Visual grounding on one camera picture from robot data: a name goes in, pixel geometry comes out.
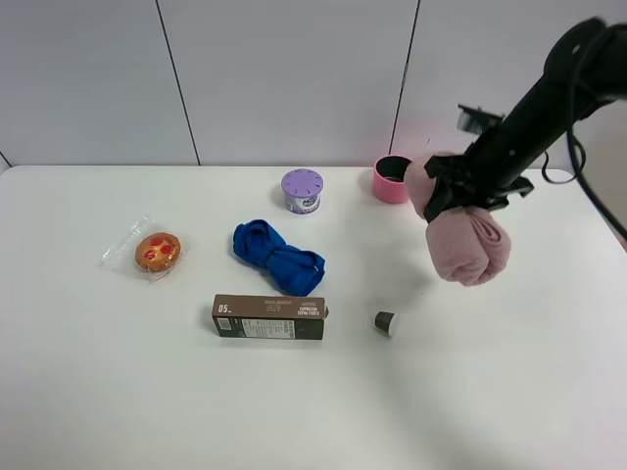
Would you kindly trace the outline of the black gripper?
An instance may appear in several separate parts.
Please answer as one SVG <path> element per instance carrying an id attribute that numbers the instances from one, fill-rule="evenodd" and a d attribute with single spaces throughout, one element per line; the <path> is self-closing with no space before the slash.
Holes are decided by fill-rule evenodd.
<path id="1" fill-rule="evenodd" d="M 490 127 L 463 155 L 434 155 L 424 165 L 435 187 L 423 214 L 428 223 L 442 212 L 458 207 L 476 207 L 489 212 L 504 209 L 508 197 L 528 196 L 534 185 L 520 170 L 503 169 L 503 154 L 497 146 L 499 127 Z"/>

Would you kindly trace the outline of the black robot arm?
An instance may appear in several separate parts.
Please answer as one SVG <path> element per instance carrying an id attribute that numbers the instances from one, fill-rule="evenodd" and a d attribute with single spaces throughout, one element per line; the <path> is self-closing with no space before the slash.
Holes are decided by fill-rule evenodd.
<path id="1" fill-rule="evenodd" d="M 461 106 L 458 128 L 476 134 L 461 155 L 424 166 L 435 189 L 424 216 L 457 207 L 487 211 L 534 189 L 523 171 L 574 124 L 626 97 L 626 26 L 599 18 L 569 29 L 551 50 L 543 74 L 506 116 Z"/>

